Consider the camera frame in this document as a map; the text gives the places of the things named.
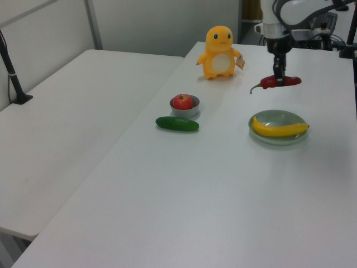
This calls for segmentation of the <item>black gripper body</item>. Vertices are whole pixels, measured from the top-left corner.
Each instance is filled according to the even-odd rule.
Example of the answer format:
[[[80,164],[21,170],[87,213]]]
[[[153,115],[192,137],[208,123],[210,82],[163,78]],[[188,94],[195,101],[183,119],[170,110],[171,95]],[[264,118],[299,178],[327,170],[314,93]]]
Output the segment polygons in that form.
[[[282,38],[266,39],[267,50],[274,55],[287,54],[293,48],[293,38],[291,34],[286,34]]]

